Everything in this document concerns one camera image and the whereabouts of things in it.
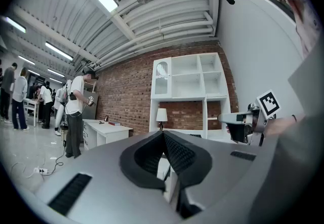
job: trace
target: gray pants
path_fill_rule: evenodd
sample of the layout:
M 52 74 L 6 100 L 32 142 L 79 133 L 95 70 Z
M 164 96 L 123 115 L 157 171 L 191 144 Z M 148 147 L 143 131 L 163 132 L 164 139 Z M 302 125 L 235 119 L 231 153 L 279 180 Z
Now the gray pants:
M 81 155 L 80 141 L 82 136 L 82 114 L 77 112 L 71 115 L 67 115 L 68 131 L 66 135 L 66 154 L 73 154 L 74 157 Z

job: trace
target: power strip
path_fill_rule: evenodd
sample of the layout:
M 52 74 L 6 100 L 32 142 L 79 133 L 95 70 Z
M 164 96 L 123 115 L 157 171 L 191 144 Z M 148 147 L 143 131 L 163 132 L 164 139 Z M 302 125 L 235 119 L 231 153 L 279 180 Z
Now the power strip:
M 48 172 L 48 169 L 46 169 L 46 168 L 39 168 L 39 167 L 34 168 L 34 173 L 47 174 L 47 172 Z

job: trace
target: table lamp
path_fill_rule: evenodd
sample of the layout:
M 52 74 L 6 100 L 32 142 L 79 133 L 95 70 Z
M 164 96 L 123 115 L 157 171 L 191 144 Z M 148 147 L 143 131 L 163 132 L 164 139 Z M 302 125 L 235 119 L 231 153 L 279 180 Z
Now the table lamp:
M 157 109 L 156 121 L 160 122 L 160 130 L 163 130 L 162 122 L 167 122 L 167 109 L 166 108 L 159 108 Z

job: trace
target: white shirt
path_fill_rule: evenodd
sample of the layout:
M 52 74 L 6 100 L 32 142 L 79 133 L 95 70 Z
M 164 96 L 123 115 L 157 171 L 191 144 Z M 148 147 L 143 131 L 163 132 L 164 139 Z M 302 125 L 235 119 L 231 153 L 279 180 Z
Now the white shirt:
M 83 95 L 84 86 L 85 86 L 85 81 L 83 80 L 83 76 L 77 76 L 74 78 L 71 84 L 70 93 L 73 93 L 73 91 L 79 91 Z M 70 96 L 68 96 L 68 103 L 66 104 L 65 107 L 65 113 L 69 115 L 76 112 L 82 113 L 82 110 L 83 110 L 83 101 L 79 99 L 70 100 Z
M 63 90 L 62 88 L 58 89 L 55 95 L 54 108 L 59 109 L 61 102 L 63 101 Z
M 20 76 L 15 81 L 15 89 L 12 98 L 17 102 L 22 102 L 27 94 L 27 80 L 24 76 Z
M 52 102 L 51 91 L 47 89 L 45 86 L 42 86 L 40 89 L 40 93 L 42 95 L 42 99 L 44 100 L 44 104 Z
M 310 0 L 286 0 L 291 6 L 296 21 L 296 32 L 300 37 L 303 56 L 307 57 L 316 45 L 322 25 Z

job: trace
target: lamp shade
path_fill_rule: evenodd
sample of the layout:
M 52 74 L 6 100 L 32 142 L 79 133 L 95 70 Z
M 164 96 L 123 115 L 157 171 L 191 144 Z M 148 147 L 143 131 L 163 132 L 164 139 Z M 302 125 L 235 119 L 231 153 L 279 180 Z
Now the lamp shade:
M 168 121 L 166 108 L 157 109 L 156 121 L 163 121 L 163 122 Z

